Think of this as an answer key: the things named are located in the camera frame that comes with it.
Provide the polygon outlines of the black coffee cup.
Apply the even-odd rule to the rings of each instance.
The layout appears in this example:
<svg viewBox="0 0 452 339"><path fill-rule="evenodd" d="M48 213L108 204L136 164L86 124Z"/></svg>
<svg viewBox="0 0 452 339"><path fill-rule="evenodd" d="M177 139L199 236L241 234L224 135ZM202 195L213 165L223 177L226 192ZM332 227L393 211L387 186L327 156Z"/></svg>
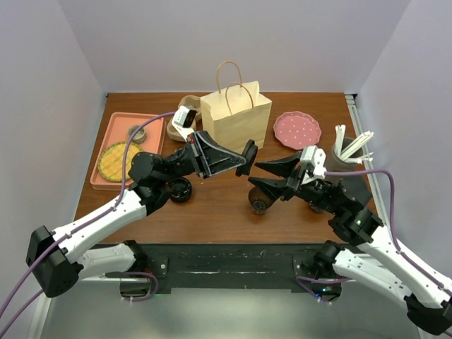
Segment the black coffee cup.
<svg viewBox="0 0 452 339"><path fill-rule="evenodd" d="M256 215L263 215L274 204L274 200L265 195L258 187L254 187L248 194L251 211Z"/></svg>
<svg viewBox="0 0 452 339"><path fill-rule="evenodd" d="M185 177L172 180L168 183L168 187L171 189L170 200L174 203L185 203L191 198L192 185Z"/></svg>

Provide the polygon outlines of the black cup lid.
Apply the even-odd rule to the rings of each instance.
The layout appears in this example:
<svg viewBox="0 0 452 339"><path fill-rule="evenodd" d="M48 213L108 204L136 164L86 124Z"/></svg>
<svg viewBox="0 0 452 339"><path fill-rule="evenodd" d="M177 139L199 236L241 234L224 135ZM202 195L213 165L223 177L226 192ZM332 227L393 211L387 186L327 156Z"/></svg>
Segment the black cup lid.
<svg viewBox="0 0 452 339"><path fill-rule="evenodd" d="M235 175L240 177L242 175L249 175L251 172L251 167L254 164L258 152L258 146L255 144L254 140L249 140L242 152L242 157L245 158L246 162L244 165L239 166L236 169Z"/></svg>

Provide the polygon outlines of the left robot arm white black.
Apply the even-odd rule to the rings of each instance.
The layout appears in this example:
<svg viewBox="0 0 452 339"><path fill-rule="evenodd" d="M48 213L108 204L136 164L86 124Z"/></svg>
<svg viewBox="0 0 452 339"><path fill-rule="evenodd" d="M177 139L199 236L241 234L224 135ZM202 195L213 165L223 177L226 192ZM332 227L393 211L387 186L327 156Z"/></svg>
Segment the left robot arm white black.
<svg viewBox="0 0 452 339"><path fill-rule="evenodd" d="M207 131L189 134L186 144L167 157L137 153L129 170L132 182L115 199L71 224L32 232L25 260L30 273L47 297L62 295L88 271L83 255L100 240L163 207L173 194L172 182L192 173L203 179L229 170L238 177L248 175L256 154L253 140L236 153L217 144Z"/></svg>

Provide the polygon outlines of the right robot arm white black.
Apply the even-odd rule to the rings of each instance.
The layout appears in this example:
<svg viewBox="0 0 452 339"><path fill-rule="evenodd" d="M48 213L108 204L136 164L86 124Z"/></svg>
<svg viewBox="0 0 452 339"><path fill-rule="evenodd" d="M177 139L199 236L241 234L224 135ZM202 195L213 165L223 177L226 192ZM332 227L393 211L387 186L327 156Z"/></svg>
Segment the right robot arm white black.
<svg viewBox="0 0 452 339"><path fill-rule="evenodd" d="M432 268L398 240L394 221L384 222L367 208L371 194L366 186L354 191L346 177L358 179L368 172L329 172L325 152L316 146L279 160L255 166L276 178L250 177L261 197L251 199L268 209L275 201L296 196L333 215L328 224L345 243L359 249L377 265L334 242L326 242L314 267L325 278L334 273L342 280L356 280L400 302L416 327L432 335L451 335L451 279Z"/></svg>

